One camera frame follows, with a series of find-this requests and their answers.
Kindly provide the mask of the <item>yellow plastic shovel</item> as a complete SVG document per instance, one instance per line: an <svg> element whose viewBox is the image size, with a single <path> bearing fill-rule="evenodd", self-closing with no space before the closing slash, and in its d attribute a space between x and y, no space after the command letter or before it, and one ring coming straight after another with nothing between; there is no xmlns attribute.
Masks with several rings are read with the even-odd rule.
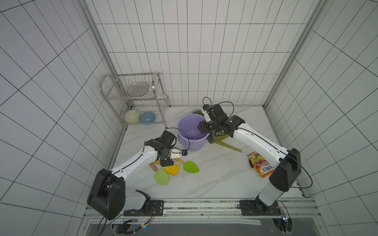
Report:
<svg viewBox="0 0 378 236"><path fill-rule="evenodd" d="M180 167L176 164L174 164L172 166L164 167L164 171L171 176L176 176L178 174L179 170L180 170Z"/></svg>

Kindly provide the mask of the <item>purple plastic bucket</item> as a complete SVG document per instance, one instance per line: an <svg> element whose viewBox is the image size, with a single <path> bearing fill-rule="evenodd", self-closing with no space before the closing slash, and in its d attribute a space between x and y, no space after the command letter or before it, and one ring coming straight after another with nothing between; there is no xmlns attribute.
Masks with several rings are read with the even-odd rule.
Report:
<svg viewBox="0 0 378 236"><path fill-rule="evenodd" d="M209 134L202 134L198 129L199 123L205 121L205 117L197 114L189 114L182 117L177 123L178 141L188 151L198 151L205 146ZM193 138L203 135L202 139Z"/></svg>

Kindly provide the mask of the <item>light green shovel wooden handle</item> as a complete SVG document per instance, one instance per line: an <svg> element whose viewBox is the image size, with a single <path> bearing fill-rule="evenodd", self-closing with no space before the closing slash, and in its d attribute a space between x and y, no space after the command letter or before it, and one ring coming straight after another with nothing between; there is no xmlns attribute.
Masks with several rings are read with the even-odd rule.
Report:
<svg viewBox="0 0 378 236"><path fill-rule="evenodd" d="M155 171L153 178L156 181L156 183L163 186L168 185L169 177L165 170L158 169L154 163L150 163L149 166Z"/></svg>

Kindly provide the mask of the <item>green shovel yellow handle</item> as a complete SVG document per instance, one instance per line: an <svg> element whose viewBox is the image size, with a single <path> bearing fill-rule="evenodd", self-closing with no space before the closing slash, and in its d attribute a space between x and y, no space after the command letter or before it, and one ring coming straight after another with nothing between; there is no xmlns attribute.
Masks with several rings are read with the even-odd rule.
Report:
<svg viewBox="0 0 378 236"><path fill-rule="evenodd" d="M194 162L192 161L184 162L180 158L175 158L174 160L183 165L185 172L192 173L192 174L199 173L199 168Z"/></svg>

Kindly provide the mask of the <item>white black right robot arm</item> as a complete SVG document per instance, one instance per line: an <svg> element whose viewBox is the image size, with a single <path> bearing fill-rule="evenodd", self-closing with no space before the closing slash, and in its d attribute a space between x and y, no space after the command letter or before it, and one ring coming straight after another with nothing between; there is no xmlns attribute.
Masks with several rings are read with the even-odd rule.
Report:
<svg viewBox="0 0 378 236"><path fill-rule="evenodd" d="M288 192L301 174L301 156L296 149L288 150L253 130L237 115L228 116L219 104L205 104L201 108L205 117L198 125L202 134L220 132L241 141L262 155L274 168L268 184L255 198L253 210L265 214L277 200Z"/></svg>

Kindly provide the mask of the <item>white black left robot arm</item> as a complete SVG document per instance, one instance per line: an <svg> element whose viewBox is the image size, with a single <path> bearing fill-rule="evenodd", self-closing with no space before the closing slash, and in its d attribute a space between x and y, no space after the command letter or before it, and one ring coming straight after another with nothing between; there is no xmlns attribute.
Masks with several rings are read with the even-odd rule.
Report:
<svg viewBox="0 0 378 236"><path fill-rule="evenodd" d="M111 170L100 170L94 179L87 205L106 220L115 219L120 213L147 215L151 197L141 190L127 190L127 185L144 167L159 160L173 164L172 148L177 138L165 130L155 139L144 142L142 149L125 163Z"/></svg>

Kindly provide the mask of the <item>green patterned bowl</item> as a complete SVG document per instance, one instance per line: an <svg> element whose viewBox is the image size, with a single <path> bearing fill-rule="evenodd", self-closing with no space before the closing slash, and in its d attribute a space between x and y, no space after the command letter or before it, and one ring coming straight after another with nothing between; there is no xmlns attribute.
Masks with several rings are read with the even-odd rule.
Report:
<svg viewBox="0 0 378 236"><path fill-rule="evenodd" d="M201 108L195 108L195 109L193 109L193 110L192 110L192 113L193 113L193 114L197 114L197 115L204 116L204 114L203 114Z"/></svg>

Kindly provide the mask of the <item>blue bowl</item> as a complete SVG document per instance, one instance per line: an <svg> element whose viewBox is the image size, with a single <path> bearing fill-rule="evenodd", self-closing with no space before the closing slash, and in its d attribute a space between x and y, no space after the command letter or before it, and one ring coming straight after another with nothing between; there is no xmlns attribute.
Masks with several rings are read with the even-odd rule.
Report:
<svg viewBox="0 0 378 236"><path fill-rule="evenodd" d="M146 111L140 115L140 122L143 124L152 124L156 121L156 115L151 111Z"/></svg>

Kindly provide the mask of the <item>light green bowl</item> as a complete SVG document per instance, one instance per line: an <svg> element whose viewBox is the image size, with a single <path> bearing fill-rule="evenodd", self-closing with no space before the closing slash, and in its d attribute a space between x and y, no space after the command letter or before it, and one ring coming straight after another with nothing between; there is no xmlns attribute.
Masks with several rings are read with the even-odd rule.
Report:
<svg viewBox="0 0 378 236"><path fill-rule="evenodd" d="M127 124L138 124L140 122L140 114L136 110L129 110L124 115Z"/></svg>

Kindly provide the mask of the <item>metal dish rack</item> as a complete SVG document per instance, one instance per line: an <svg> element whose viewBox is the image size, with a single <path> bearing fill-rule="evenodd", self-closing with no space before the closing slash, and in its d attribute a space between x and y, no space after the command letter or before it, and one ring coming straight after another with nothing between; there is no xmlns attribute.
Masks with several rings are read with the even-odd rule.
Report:
<svg viewBox="0 0 378 236"><path fill-rule="evenodd" d="M129 85L147 82L149 91L143 97L130 97L126 90ZM125 126L143 124L127 124L124 115L129 110L136 110L140 115L151 111L156 115L152 124L163 124L167 127L165 112L171 106L169 97L163 88L163 79L159 72L119 74L116 77L106 74L99 82L100 95L115 113L117 119Z"/></svg>

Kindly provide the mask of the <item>orange snack bag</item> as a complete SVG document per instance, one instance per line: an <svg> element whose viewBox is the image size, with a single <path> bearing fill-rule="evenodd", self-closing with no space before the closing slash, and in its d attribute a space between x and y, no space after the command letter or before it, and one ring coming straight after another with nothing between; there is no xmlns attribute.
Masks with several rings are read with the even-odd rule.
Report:
<svg viewBox="0 0 378 236"><path fill-rule="evenodd" d="M271 175L275 171L272 166L263 156L257 152L252 152L248 155L249 164L262 178Z"/></svg>

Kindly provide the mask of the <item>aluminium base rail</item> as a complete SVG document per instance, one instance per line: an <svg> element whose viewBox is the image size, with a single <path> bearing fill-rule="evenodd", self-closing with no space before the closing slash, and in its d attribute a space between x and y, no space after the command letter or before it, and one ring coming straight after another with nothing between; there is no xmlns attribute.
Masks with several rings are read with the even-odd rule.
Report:
<svg viewBox="0 0 378 236"><path fill-rule="evenodd" d="M145 210L121 210L113 222L122 219L247 219L247 218L316 218L320 211L314 200L283 198L263 210L253 199L152 199Z"/></svg>

